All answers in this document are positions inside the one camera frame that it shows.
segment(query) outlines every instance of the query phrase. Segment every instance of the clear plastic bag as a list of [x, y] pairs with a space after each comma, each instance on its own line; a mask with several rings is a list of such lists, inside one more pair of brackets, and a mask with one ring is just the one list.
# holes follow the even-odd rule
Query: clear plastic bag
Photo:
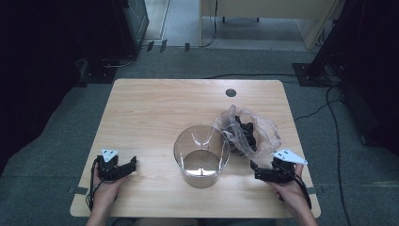
[[[244, 128], [247, 125], [249, 127], [253, 125], [252, 135], [256, 139], [256, 148], [248, 144], [248, 135], [246, 129], [242, 128], [243, 124]], [[258, 117], [250, 110], [235, 105], [220, 113], [214, 120], [213, 126], [222, 131], [233, 144], [231, 145], [232, 153], [239, 153], [249, 159], [262, 158], [281, 145], [277, 125], [273, 121]]]

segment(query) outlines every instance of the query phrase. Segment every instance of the transparent container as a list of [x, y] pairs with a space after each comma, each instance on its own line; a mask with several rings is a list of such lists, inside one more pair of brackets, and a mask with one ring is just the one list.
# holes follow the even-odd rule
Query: transparent container
[[209, 125], [194, 125], [176, 140], [174, 156], [184, 180], [196, 188], [214, 185], [229, 160], [230, 145], [225, 136]]

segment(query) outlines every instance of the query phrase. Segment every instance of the wooden table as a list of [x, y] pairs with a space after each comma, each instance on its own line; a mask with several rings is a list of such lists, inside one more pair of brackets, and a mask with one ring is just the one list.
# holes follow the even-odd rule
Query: wooden table
[[[228, 97], [227, 89], [235, 89], [237, 95]], [[101, 148], [117, 149], [120, 165], [134, 155], [138, 162], [120, 189], [113, 217], [289, 218], [271, 187], [254, 179], [248, 159], [231, 155], [214, 186], [198, 189], [184, 181], [173, 156], [175, 140], [191, 125], [211, 125], [231, 105], [274, 121], [281, 148], [304, 157], [280, 81], [120, 79], [111, 91], [79, 186], [89, 187], [90, 168]], [[308, 168], [303, 180], [313, 187]], [[73, 216], [89, 215], [85, 197], [75, 195]], [[316, 195], [311, 202], [319, 217]]]
[[[199, 45], [202, 17], [215, 16], [215, 3], [199, 0]], [[326, 22], [340, 17], [343, 4], [344, 0], [217, 0], [217, 16], [295, 19], [306, 48], [312, 49]]]

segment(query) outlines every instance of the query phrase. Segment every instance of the hand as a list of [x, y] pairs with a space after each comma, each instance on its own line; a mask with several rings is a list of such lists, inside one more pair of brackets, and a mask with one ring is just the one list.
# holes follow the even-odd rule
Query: hand
[[[90, 218], [87, 225], [105, 225], [106, 218], [111, 211], [112, 203], [120, 191], [120, 185], [126, 181], [127, 177], [121, 178], [118, 181], [108, 184], [101, 183], [94, 194], [93, 209], [91, 210]], [[98, 163], [94, 167], [93, 185], [96, 187], [101, 182], [98, 173]]]
[[[302, 170], [303, 165], [295, 165], [295, 174], [299, 177], [302, 177]], [[273, 191], [278, 198], [282, 197], [284, 199], [288, 211], [298, 221], [299, 225], [317, 225], [316, 219], [296, 181], [291, 181], [283, 185], [270, 182], [267, 182], [267, 184], [273, 187]]]

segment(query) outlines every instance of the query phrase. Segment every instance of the black round grommet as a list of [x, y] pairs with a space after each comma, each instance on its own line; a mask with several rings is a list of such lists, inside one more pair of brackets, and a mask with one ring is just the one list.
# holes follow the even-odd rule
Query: black round grommet
[[237, 95], [237, 92], [234, 89], [227, 89], [226, 90], [226, 95], [228, 97], [234, 97], [235, 95]]

